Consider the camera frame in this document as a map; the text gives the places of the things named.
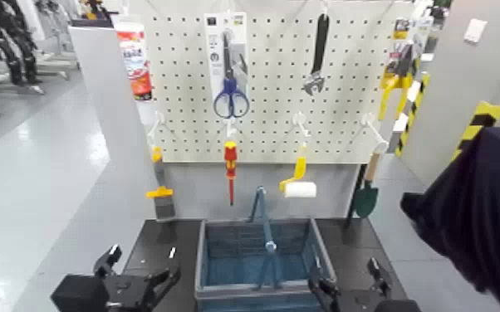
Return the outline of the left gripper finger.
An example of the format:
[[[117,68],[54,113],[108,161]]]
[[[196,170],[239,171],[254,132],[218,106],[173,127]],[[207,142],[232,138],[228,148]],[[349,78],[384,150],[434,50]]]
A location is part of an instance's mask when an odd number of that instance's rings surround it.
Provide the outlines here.
[[[170,290],[179,282],[181,269],[179,266],[170,266],[159,274],[151,274],[145,278],[148,283],[146,302],[160,302]]]
[[[106,278],[108,275],[115,275],[114,265],[122,256],[122,250],[118,244],[110,247],[94,264],[94,275],[99,278]]]

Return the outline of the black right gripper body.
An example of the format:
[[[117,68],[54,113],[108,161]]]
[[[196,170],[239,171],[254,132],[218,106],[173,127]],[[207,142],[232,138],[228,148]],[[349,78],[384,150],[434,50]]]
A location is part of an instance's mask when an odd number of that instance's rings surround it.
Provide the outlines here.
[[[387,299],[370,290],[343,291],[339,297],[340,311],[351,312],[420,312],[414,300]]]

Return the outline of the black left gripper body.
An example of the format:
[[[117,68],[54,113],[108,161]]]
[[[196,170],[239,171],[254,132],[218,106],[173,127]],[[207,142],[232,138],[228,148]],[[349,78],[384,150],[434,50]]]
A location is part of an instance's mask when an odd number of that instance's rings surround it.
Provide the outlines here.
[[[105,310],[119,311],[152,311],[156,306],[154,288],[159,278],[153,275],[109,275],[103,284],[109,294]]]

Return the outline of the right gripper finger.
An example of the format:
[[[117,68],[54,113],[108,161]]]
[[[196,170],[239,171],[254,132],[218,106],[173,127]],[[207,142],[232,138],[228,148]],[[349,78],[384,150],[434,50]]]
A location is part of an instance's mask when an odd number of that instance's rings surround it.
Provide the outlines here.
[[[373,278],[370,289],[383,297],[391,297],[393,281],[390,273],[374,257],[369,259],[367,269]]]
[[[335,282],[322,275],[321,267],[316,262],[311,264],[307,284],[310,292],[316,297],[323,311],[341,311],[341,290]]]

